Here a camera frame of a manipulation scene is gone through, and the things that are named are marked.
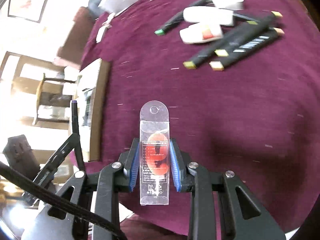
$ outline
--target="triangular cutout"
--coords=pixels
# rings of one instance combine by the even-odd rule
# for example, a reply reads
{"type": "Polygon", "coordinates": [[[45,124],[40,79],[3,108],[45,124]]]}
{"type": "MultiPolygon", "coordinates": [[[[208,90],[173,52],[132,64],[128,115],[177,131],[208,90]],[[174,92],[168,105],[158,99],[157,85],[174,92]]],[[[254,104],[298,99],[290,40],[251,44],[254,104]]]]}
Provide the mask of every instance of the triangular cutout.
{"type": "MultiPolygon", "coordinates": [[[[62,194],[62,198],[70,201],[71,200],[71,197],[72,197],[72,193],[73,193],[73,190],[74,190],[74,187],[69,187],[63,194],[62,194]]],[[[64,212],[64,211],[61,211],[60,209],[57,209],[55,207],[51,207],[48,211],[48,215],[51,216],[51,217],[55,217],[55,218],[58,218],[58,219],[65,219],[66,218],[66,215],[67,213],[64,212]]]]}
{"type": "Polygon", "coordinates": [[[261,212],[240,187],[236,187],[236,193],[243,219],[247,220],[261,215],[261,212]]]}

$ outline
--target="orange lollipop-shaped item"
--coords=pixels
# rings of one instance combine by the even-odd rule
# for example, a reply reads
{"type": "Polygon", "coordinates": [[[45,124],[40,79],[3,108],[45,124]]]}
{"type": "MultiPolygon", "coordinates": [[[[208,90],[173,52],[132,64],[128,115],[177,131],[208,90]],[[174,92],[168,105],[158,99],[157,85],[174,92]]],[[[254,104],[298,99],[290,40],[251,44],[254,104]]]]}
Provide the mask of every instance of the orange lollipop-shaped item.
{"type": "MultiPolygon", "coordinates": [[[[162,133],[154,133],[148,138],[148,141],[168,141],[168,139],[162,133]]],[[[167,145],[146,146],[147,165],[154,175],[164,175],[167,172],[167,163],[161,163],[167,157],[167,147],[167,145]]]]}

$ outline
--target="clear plastic package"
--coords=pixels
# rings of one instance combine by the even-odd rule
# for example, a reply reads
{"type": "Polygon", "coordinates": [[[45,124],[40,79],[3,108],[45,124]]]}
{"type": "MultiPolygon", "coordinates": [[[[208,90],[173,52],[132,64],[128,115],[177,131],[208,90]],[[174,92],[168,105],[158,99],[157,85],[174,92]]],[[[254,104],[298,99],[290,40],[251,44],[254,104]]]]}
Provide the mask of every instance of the clear plastic package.
{"type": "Polygon", "coordinates": [[[159,101],[140,111],[140,204],[169,204],[169,112],[159,101]]]}

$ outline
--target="purple tablecloth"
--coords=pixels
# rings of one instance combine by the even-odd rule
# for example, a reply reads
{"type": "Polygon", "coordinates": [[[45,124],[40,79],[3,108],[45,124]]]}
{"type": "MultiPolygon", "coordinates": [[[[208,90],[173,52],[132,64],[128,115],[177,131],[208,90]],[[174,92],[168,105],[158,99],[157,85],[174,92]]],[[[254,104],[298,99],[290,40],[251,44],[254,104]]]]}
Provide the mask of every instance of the purple tablecloth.
{"type": "MultiPolygon", "coordinates": [[[[96,44],[107,14],[97,20],[83,67],[112,61],[106,91],[99,171],[139,137],[139,112],[159,100],[170,115],[180,149],[210,171],[238,174],[285,231],[298,227],[320,192],[320,35],[297,0],[245,0],[245,12],[283,14],[285,36],[224,72],[182,62],[201,47],[185,45],[181,24],[154,31],[195,0],[140,0],[112,21],[96,44]]],[[[168,206],[140,206],[139,184],[120,201],[142,218],[187,234],[189,194],[171,181],[168,206]]]]}

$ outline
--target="blue gripper pad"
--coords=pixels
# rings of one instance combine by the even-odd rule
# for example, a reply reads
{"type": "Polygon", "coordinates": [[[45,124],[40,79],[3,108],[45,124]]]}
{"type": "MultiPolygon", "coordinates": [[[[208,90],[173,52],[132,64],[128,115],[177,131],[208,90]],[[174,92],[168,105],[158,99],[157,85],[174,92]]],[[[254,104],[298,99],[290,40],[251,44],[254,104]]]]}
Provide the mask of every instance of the blue gripper pad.
{"type": "Polygon", "coordinates": [[[139,172],[139,144],[137,146],[136,152],[130,168],[130,180],[129,180],[129,190],[133,191],[133,188],[136,186],[137,176],[139,172]]]}
{"type": "Polygon", "coordinates": [[[180,192],[182,187],[181,181],[180,181],[180,170],[179,170],[178,160],[173,147],[172,140],[170,140],[170,165],[171,165],[174,186],[176,187],[177,192],[180,192]]]}

